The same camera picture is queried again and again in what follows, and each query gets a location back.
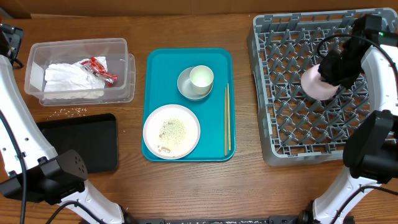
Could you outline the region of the pink plastic bowl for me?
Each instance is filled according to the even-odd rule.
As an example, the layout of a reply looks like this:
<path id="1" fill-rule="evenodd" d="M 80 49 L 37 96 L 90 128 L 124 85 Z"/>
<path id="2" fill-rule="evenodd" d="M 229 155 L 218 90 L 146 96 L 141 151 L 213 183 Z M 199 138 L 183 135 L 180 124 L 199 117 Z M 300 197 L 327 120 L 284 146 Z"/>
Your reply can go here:
<path id="1" fill-rule="evenodd" d="M 328 100 L 335 95 L 339 87 L 321 81 L 319 66 L 317 64 L 303 73 L 300 81 L 302 90 L 315 100 Z"/>

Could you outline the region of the white napkin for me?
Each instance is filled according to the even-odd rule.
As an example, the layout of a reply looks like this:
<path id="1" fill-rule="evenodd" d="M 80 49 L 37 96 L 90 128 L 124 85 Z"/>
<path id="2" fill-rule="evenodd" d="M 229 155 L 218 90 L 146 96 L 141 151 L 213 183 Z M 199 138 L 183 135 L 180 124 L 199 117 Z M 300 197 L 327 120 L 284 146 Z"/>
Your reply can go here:
<path id="1" fill-rule="evenodd" d="M 97 59 L 105 67 L 105 69 L 107 69 L 107 72 L 108 72 L 108 65 L 107 65 L 106 57 L 99 56 L 99 57 L 94 57 L 94 58 Z M 80 60 L 76 64 L 82 69 L 82 65 L 81 65 L 82 61 L 88 60 L 88 59 L 89 58 Z M 83 70 L 83 72 L 86 75 L 86 82 L 87 82 L 86 85 L 88 86 L 88 88 L 100 89 L 100 88 L 104 88 L 107 85 L 106 82 L 100 80 L 99 78 L 96 78 L 94 75 L 86 72 L 85 70 Z"/>
<path id="2" fill-rule="evenodd" d="M 45 70 L 46 85 L 43 99 L 96 99 L 104 95 L 103 88 L 91 89 L 86 85 L 86 75 L 76 64 L 51 64 Z"/>

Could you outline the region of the red snack wrapper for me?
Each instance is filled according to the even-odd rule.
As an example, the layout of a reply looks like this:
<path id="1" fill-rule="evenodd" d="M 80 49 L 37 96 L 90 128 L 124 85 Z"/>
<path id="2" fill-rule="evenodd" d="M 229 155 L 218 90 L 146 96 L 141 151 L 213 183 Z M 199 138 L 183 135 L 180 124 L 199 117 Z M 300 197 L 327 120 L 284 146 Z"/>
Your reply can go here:
<path id="1" fill-rule="evenodd" d="M 107 72 L 107 69 L 94 57 L 82 61 L 81 65 L 83 70 L 106 82 L 108 85 L 113 85 L 118 79 L 116 75 Z"/>

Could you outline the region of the pale green cup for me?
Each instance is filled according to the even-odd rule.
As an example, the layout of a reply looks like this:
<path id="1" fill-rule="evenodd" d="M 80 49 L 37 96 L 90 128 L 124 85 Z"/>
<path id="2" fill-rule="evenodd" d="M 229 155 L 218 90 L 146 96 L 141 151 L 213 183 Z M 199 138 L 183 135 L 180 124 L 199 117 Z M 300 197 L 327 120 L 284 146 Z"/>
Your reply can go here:
<path id="1" fill-rule="evenodd" d="M 211 68 L 205 65 L 198 65 L 190 72 L 190 81 L 193 91 L 198 95 L 205 95 L 213 84 L 214 73 Z"/>

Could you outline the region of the grey small saucer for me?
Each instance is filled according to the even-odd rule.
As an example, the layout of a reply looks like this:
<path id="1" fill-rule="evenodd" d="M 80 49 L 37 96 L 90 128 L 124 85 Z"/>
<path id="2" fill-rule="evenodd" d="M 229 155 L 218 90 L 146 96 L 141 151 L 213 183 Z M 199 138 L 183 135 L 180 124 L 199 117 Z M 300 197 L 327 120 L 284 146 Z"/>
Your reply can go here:
<path id="1" fill-rule="evenodd" d="M 193 91 L 193 85 L 190 81 L 190 72 L 192 71 L 192 69 L 193 67 L 188 67 L 181 72 L 181 74 L 178 76 L 177 88 L 181 95 L 183 95 L 188 100 L 199 101 L 206 98 L 210 94 L 213 88 L 213 84 L 210 85 L 210 88 L 204 95 L 199 95 L 195 93 Z"/>

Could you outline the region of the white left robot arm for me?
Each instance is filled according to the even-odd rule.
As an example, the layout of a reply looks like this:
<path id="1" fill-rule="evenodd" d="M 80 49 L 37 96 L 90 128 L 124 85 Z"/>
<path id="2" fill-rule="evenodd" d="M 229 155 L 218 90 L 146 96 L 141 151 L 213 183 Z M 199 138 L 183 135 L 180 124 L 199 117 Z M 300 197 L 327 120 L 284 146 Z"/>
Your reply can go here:
<path id="1" fill-rule="evenodd" d="M 21 223 L 26 203 L 43 201 L 58 205 L 58 212 L 68 208 L 88 223 L 134 223 L 91 184 L 76 151 L 57 154 L 37 127 L 14 77 L 23 35 L 20 28 L 1 25 L 1 155 L 9 176 L 1 183 L 2 195 L 21 201 Z"/>

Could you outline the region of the grey dishwasher rack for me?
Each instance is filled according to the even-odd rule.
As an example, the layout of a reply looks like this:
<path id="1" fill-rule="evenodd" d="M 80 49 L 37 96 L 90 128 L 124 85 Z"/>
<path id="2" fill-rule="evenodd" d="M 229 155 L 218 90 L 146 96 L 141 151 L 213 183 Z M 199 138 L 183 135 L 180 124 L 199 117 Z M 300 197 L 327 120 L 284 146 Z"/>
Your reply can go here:
<path id="1" fill-rule="evenodd" d="M 308 97 L 300 79 L 329 50 L 341 50 L 354 21 L 382 17 L 397 30 L 390 8 L 296 12 L 256 16 L 248 36 L 249 61 L 257 90 L 262 156 L 271 166 L 340 160 L 345 142 L 373 108 L 370 78 L 360 75 L 325 101 Z"/>

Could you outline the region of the clear plastic waste bin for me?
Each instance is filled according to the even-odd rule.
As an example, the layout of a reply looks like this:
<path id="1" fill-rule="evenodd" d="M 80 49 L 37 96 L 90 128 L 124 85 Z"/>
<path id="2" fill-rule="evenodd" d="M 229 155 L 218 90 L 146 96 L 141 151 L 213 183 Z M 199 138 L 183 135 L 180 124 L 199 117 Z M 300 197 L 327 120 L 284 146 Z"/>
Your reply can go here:
<path id="1" fill-rule="evenodd" d="M 90 57 L 106 57 L 108 72 L 118 79 L 106 85 L 104 95 L 96 99 L 52 99 L 44 97 L 45 70 L 51 64 L 74 64 Z M 95 105 L 128 103 L 134 98 L 136 84 L 135 58 L 128 52 L 123 38 L 66 40 L 42 42 L 31 47 L 25 73 L 25 92 L 36 97 L 42 106 Z"/>

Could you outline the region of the scattered rice grains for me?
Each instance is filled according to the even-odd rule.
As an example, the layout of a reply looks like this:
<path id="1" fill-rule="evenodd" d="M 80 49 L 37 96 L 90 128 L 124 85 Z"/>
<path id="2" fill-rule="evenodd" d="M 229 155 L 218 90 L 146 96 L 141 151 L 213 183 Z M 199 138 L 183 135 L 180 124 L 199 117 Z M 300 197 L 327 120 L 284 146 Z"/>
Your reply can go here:
<path id="1" fill-rule="evenodd" d="M 86 108 L 77 107 L 77 108 L 61 108 L 59 110 L 54 111 L 47 120 L 56 120 L 56 119 L 68 119 L 68 118 L 80 118 L 88 115 L 88 110 Z"/>

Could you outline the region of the wooden chopstick right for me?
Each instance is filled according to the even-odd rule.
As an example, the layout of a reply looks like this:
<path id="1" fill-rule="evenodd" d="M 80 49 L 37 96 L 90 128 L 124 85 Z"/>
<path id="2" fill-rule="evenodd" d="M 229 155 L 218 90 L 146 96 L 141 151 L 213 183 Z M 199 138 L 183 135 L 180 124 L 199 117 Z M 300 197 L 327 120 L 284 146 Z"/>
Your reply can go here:
<path id="1" fill-rule="evenodd" d="M 230 115 L 230 95 L 229 95 L 229 83 L 227 83 L 227 119 L 228 119 L 228 151 L 231 150 L 231 115 Z"/>

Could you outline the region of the wooden chopstick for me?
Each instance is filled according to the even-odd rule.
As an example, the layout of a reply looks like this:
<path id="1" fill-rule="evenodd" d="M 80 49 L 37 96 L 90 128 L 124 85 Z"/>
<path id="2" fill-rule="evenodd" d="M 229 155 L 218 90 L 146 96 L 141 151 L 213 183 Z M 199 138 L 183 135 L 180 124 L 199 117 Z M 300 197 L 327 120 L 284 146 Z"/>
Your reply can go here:
<path id="1" fill-rule="evenodd" d="M 229 95 L 229 83 L 227 83 L 227 119 L 228 119 L 228 151 L 231 150 L 231 115 L 230 115 L 230 95 Z"/>
<path id="2" fill-rule="evenodd" d="M 224 88 L 224 155 L 228 155 L 228 118 L 227 118 L 227 92 Z"/>

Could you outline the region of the wooden chopstick left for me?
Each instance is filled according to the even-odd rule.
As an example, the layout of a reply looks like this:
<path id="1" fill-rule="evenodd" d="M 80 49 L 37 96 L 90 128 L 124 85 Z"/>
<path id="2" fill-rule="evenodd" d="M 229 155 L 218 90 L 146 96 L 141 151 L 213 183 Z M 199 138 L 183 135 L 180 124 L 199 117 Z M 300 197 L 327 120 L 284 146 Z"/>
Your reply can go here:
<path id="1" fill-rule="evenodd" d="M 228 155 L 228 118 L 227 118 L 227 92 L 224 88 L 224 155 Z"/>

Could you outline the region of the black plastic tray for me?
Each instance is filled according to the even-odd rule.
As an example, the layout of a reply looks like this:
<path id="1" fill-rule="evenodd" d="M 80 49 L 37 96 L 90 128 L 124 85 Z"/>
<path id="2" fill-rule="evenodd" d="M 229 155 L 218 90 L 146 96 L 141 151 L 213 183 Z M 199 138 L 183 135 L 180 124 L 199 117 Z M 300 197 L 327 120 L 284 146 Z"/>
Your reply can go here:
<path id="1" fill-rule="evenodd" d="M 37 126 L 58 154 L 75 150 L 90 174 L 118 169 L 118 129 L 113 114 L 46 121 Z"/>

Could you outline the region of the large white dirty plate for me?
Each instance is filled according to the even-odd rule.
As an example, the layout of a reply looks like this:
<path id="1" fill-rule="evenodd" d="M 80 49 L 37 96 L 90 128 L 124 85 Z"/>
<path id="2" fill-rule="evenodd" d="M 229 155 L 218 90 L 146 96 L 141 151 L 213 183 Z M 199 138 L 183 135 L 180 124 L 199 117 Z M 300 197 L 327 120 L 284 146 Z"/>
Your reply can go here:
<path id="1" fill-rule="evenodd" d="M 155 109 L 145 120 L 143 140 L 148 150 L 161 159 L 176 160 L 190 154 L 200 140 L 196 115 L 182 105 Z"/>

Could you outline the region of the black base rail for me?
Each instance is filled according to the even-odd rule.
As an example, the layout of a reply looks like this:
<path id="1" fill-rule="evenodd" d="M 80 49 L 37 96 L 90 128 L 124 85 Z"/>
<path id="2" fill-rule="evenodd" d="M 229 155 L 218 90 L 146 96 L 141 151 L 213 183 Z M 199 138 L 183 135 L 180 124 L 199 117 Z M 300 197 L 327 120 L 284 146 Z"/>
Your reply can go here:
<path id="1" fill-rule="evenodd" d="M 164 220 L 163 218 L 137 219 L 138 224 L 296 224 L 298 216 L 270 216 L 257 219 L 229 219 L 229 220 Z"/>

